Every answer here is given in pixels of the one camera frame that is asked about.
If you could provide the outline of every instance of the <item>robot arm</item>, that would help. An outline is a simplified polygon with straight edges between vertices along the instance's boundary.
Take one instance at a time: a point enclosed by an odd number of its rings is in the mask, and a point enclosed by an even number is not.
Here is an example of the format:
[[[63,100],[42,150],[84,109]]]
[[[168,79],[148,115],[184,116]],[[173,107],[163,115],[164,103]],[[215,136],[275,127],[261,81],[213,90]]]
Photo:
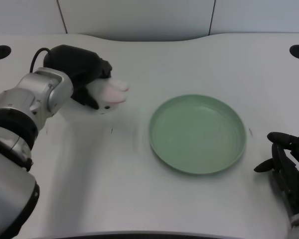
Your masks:
[[[39,186],[28,171],[45,121],[70,97],[98,109],[85,86],[110,77],[111,65],[94,52],[62,45],[48,53],[46,67],[0,94],[0,239],[16,236],[38,201]]]

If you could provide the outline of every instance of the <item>green plate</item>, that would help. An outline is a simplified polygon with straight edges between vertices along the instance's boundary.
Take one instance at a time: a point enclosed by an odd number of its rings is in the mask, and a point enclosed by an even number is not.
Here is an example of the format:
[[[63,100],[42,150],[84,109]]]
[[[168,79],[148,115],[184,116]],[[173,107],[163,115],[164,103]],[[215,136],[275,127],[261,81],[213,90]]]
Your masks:
[[[226,169],[246,146],[245,127],[237,113],[208,96],[185,95],[165,102],[152,116],[149,131],[157,156],[186,173]]]

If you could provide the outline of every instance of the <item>robotic hand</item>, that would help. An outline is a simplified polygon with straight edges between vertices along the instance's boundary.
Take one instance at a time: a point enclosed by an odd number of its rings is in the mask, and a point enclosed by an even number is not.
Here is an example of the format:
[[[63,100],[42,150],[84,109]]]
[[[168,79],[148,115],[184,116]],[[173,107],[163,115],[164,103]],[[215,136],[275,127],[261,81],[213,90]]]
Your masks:
[[[291,151],[291,155],[299,162],[299,137],[285,133],[271,132],[267,138],[273,143],[271,159],[258,165],[256,172],[273,170],[273,176],[280,190],[286,196],[292,214],[291,231],[288,239],[299,239],[299,170],[285,153]]]
[[[43,68],[34,73],[38,54],[46,50]],[[71,97],[98,109],[86,85],[111,76],[111,65],[96,53],[61,45],[40,49],[30,73],[0,94],[0,239],[19,233],[39,198],[39,186],[28,173],[31,150],[47,118]]]

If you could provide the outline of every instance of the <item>white table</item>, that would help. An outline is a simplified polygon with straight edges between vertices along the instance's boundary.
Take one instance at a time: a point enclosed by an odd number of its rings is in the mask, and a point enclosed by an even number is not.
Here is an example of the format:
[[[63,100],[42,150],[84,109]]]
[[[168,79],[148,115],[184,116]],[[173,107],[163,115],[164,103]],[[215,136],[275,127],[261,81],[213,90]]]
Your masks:
[[[266,135],[299,136],[299,34],[221,34],[182,42],[115,42],[84,35],[0,35],[12,48],[0,60],[0,92],[29,71],[36,50],[60,44],[95,51],[130,83],[128,101],[100,115],[69,102],[40,132],[31,173],[39,202],[20,239],[101,231],[174,231],[246,239],[280,239],[289,220],[268,174]],[[35,67],[42,64],[43,55]],[[218,98],[243,119],[242,159],[208,176],[177,172],[151,152],[148,122],[181,94]]]

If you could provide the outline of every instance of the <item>black cable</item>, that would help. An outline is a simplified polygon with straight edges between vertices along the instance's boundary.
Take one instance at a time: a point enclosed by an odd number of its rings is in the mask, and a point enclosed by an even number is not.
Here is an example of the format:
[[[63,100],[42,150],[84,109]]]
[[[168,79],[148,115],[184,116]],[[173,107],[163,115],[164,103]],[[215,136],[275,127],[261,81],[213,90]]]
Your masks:
[[[52,59],[52,54],[51,54],[50,49],[48,49],[48,48],[41,48],[41,49],[39,49],[39,50],[36,52],[36,54],[34,55],[33,59],[32,59],[31,66],[30,66],[30,73],[33,72],[33,67],[34,67],[36,58],[38,57],[38,55],[39,55],[42,51],[47,51],[48,54],[49,54],[49,56],[50,56],[50,58]]]

